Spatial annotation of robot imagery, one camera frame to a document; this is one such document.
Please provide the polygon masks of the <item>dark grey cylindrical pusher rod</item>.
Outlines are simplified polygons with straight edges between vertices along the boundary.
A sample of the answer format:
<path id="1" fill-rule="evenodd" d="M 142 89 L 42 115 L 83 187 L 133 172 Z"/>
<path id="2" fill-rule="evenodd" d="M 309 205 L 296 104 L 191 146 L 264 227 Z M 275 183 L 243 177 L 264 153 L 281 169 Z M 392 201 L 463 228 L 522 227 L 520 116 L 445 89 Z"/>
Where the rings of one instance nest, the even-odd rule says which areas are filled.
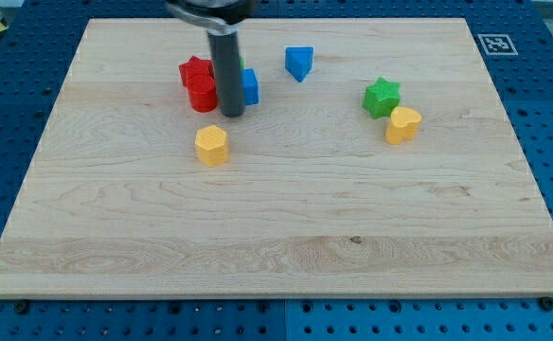
<path id="1" fill-rule="evenodd" d="M 238 33 L 215 35 L 207 33 L 218 102 L 225 117 L 240 117 L 244 113 Z"/>

